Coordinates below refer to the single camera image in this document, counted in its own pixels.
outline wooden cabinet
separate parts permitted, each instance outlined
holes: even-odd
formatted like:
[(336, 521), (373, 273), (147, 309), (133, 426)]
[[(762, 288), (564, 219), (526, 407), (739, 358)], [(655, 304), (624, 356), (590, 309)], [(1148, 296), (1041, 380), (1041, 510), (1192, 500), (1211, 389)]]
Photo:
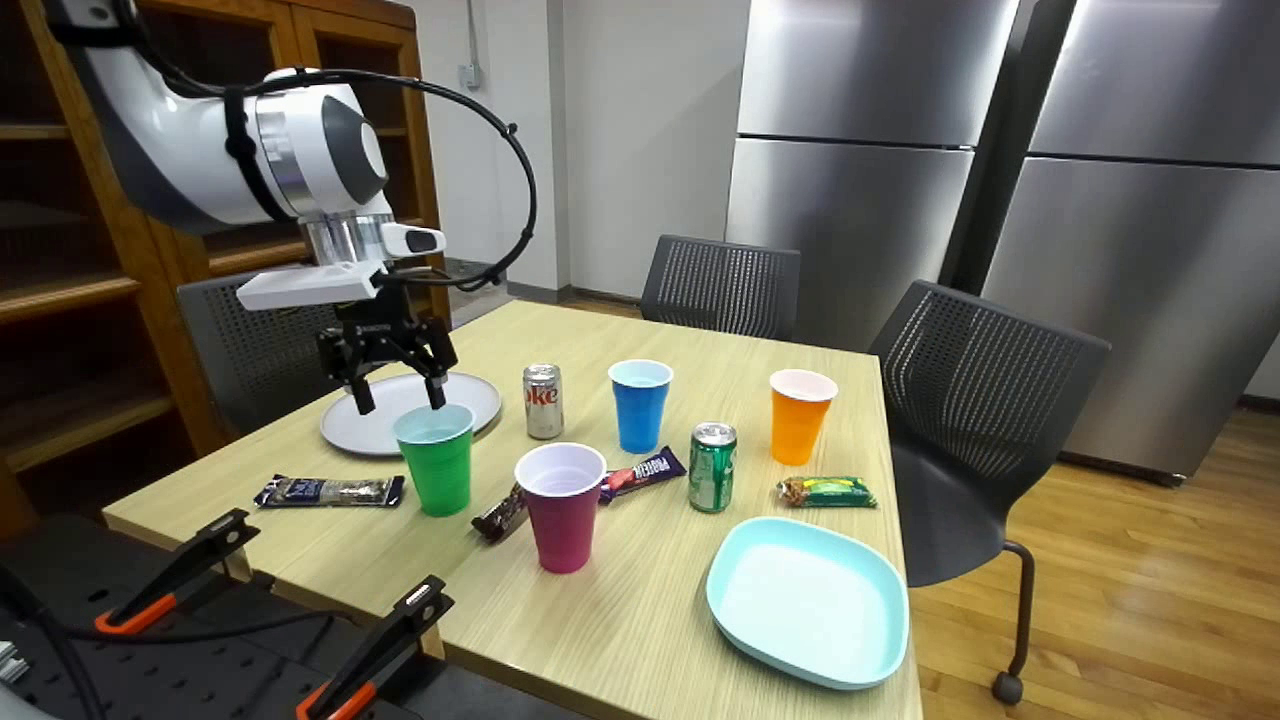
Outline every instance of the wooden cabinet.
[(31, 485), (76, 491), (76, 453), (129, 441), (144, 468), (226, 443), (226, 425), (42, 0), (0, 4), (0, 46), (0, 500), (20, 525)]
[[(191, 76), (220, 83), (305, 63), (419, 72), (414, 13), (381, 0), (140, 0), (140, 9)], [(138, 210), (115, 184), (91, 104), (44, 27), (44, 0), (0, 4), (0, 51), (6, 537), (31, 515), (28, 494), (42, 507), (42, 491), (76, 473), (147, 473), (144, 454), (188, 460), (220, 449), (229, 426), (211, 410), (176, 288), (311, 250), (300, 233), (243, 227), (197, 240)], [(396, 216), (437, 223), (419, 97), (356, 93), (389, 155)], [(447, 296), (428, 291), (419, 309), (447, 315)]]

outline green cup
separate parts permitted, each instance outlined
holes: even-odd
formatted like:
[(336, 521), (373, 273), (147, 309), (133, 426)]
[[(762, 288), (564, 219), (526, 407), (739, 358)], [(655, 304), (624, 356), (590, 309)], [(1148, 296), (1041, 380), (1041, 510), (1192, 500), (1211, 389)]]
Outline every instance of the green cup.
[(473, 410), (459, 402), (414, 407), (396, 421), (415, 507), (453, 515), (473, 504)]

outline orange cup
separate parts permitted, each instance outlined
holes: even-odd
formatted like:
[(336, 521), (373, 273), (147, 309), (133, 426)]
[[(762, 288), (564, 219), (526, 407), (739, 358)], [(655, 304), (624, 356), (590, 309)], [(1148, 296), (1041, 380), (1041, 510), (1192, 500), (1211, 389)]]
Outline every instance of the orange cup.
[(780, 367), (770, 375), (771, 389), (771, 460), (807, 465), (824, 414), (838, 401), (838, 380), (812, 367)]

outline wooden table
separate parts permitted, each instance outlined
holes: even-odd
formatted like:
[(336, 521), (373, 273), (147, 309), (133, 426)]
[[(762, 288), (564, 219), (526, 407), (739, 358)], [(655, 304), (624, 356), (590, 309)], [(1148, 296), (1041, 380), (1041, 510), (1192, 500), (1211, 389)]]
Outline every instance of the wooden table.
[[(636, 714), (919, 714), (911, 654), (871, 691), (819, 691), (731, 650), (703, 603), (703, 571), (723, 533), (748, 515), (794, 515), (776, 507), (771, 485), (797, 468), (770, 460), (770, 372), (790, 364), (819, 367), (839, 384), (804, 473), (855, 473), (880, 500), (876, 510), (799, 510), (799, 521), (861, 537), (898, 568), (903, 563), (871, 356), (550, 304), (506, 304), (453, 341), (459, 372), (483, 375), (506, 395), (499, 425), (475, 441), (473, 510), (434, 521), (415, 515), (414, 500), (396, 510), (253, 510), (259, 537), (243, 556), (255, 571), (365, 615), (384, 615), (409, 583), (437, 571), (458, 596), (441, 627), (453, 654), (550, 684), (550, 694), (586, 694), (597, 706)], [(738, 425), (731, 507), (723, 515), (692, 510), (682, 478), (634, 491), (601, 507), (594, 563), (578, 574), (537, 568), (530, 525), (499, 546), (475, 542), (468, 521), (513, 488), (516, 454), (537, 449), (526, 437), (520, 367), (533, 358), (561, 364), (564, 437), (601, 449), (612, 465), (634, 465), (618, 449), (604, 380), (604, 367), (624, 356), (675, 367), (665, 425), (675, 454), (689, 460), (689, 437), (700, 421)], [(104, 507), (109, 525), (153, 542), (176, 542), (226, 507), (253, 507), (253, 491), (271, 473), (350, 478), (406, 473), (402, 460), (356, 460), (325, 449), (316, 426), (336, 401), (316, 401), (115, 500)]]

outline blue cup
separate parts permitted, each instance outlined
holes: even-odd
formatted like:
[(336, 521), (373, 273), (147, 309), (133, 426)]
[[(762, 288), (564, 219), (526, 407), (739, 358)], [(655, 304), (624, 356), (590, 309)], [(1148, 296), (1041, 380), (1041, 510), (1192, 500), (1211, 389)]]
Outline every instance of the blue cup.
[(624, 453), (643, 454), (662, 449), (673, 375), (662, 358), (620, 358), (610, 367)]

